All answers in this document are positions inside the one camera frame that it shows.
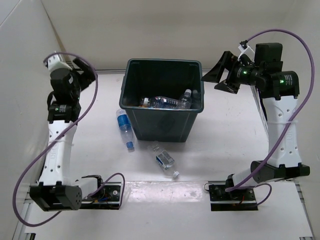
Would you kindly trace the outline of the large clear bottle fruit label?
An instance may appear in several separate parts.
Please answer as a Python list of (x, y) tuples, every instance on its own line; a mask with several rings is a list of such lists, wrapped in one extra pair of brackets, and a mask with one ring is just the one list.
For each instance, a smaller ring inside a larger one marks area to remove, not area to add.
[(178, 100), (165, 97), (165, 96), (155, 96), (155, 97), (143, 97), (140, 101), (140, 107), (144, 108), (155, 108), (155, 109), (176, 109), (178, 105)]

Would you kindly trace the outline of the clear bottle blue white label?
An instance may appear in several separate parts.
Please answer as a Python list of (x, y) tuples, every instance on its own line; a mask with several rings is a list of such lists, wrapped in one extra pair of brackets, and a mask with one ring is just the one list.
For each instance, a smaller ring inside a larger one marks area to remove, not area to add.
[(159, 142), (154, 141), (149, 145), (148, 151), (166, 176), (172, 179), (177, 179), (180, 176), (176, 161)]

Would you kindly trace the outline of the small clear bottle white cap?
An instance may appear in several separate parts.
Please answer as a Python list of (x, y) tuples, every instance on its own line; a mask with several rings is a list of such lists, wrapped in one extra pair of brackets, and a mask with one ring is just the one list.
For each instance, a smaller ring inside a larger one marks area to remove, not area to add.
[(190, 109), (192, 105), (192, 91), (186, 89), (183, 95), (179, 98), (177, 108), (178, 109)]

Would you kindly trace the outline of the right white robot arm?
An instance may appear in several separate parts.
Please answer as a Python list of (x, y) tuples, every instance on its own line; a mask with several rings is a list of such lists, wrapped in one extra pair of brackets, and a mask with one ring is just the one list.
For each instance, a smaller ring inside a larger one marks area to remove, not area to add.
[(253, 161), (250, 168), (228, 176), (224, 193), (230, 200), (238, 199), (243, 188), (309, 176), (310, 167), (299, 154), (294, 115), (298, 113), (299, 77), (294, 71), (283, 71), (280, 43), (258, 43), (251, 49), (241, 43), (239, 56), (224, 51), (217, 64), (202, 77), (215, 83), (215, 89), (237, 94), (242, 85), (254, 87), (267, 124), (268, 155)]

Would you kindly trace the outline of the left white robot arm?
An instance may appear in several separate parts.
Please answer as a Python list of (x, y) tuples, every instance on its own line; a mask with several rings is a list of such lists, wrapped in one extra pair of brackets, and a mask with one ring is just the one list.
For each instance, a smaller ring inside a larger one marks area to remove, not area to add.
[[(44, 168), (31, 199), (46, 212), (112, 209), (122, 205), (124, 184), (100, 175), (70, 180), (73, 138), (81, 112), (81, 92), (97, 83), (95, 69), (76, 57), (67, 64), (55, 54), (45, 61), (52, 92), (47, 98), (49, 141)], [(130, 59), (123, 78), (116, 120), (129, 150), (134, 139), (184, 143), (204, 110), (202, 67), (194, 60)]]

